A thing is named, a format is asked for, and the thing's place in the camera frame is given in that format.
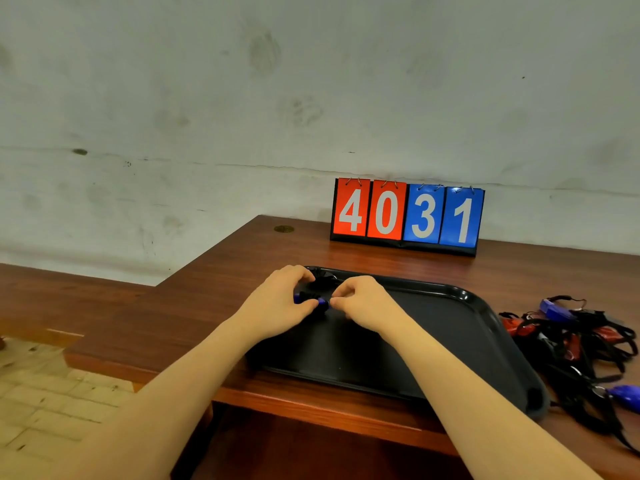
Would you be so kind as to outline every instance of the person's left hand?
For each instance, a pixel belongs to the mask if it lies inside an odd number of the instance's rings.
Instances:
[[[294,288],[299,282],[315,281],[315,276],[304,266],[284,266],[256,288],[234,315],[243,322],[257,342],[287,331],[302,322],[316,306],[318,300],[308,299],[296,305]]]

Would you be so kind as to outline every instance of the hand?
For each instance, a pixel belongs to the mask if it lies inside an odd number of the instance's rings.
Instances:
[[[390,325],[408,317],[372,276],[354,276],[343,281],[333,292],[330,304],[358,325],[377,331],[383,338]]]
[[[255,332],[257,342],[279,335],[302,322],[318,306],[316,299],[308,299],[299,305],[293,303],[296,285],[315,280],[304,266],[284,266],[271,273],[249,295],[234,317],[242,320],[251,333]]]

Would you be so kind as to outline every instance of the white digit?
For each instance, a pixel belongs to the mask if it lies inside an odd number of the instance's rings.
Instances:
[[[427,202],[427,208],[422,211],[422,217],[427,219],[427,229],[421,230],[418,224],[413,224],[411,226],[411,230],[415,234],[416,237],[420,239],[424,239],[428,237],[433,232],[433,229],[436,227],[436,221],[434,220],[431,213],[436,209],[436,199],[433,198],[431,194],[420,194],[418,198],[415,200],[415,204],[420,206],[422,202]]]
[[[385,207],[385,201],[389,199],[391,202],[391,213],[389,214],[389,222],[387,226],[382,225],[382,211]],[[376,227],[380,234],[388,234],[393,231],[396,226],[396,218],[398,216],[398,197],[391,190],[385,190],[380,194],[378,206],[376,207]]]
[[[353,208],[351,211],[351,215],[348,215],[347,212],[350,208]],[[358,224],[362,222],[362,217],[358,215],[358,210],[360,209],[360,189],[356,189],[349,197],[347,204],[344,206],[344,209],[340,212],[340,216],[338,216],[338,220],[340,222],[348,222],[351,224],[351,231],[354,232],[358,229]]]
[[[466,198],[453,212],[454,216],[462,213],[462,225],[460,226],[460,237],[458,242],[467,241],[467,233],[469,231],[469,216],[471,215],[471,199]]]

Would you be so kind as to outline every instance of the wooden table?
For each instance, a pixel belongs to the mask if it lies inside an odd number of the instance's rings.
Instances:
[[[290,225],[292,233],[275,232]],[[272,270],[286,264],[450,283],[484,298],[496,312],[518,314],[556,294],[587,297],[640,330],[634,297],[640,256],[499,241],[480,241],[477,257],[456,257],[331,242],[329,224],[259,216],[183,267],[65,351],[72,367],[148,383],[231,316]],[[629,366],[626,383],[640,384]],[[456,454],[428,407],[315,384],[241,362],[216,401]],[[640,416],[620,411],[628,438],[640,445]],[[581,427],[562,412],[541,422],[607,479],[640,479],[640,460],[617,441]],[[523,454],[534,445],[523,445]]]

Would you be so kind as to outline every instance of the forearm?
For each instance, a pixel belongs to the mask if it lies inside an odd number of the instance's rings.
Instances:
[[[235,318],[149,382],[52,478],[167,478],[214,393],[256,341]]]
[[[384,338],[409,366],[476,480],[600,478],[410,317],[391,322]]]

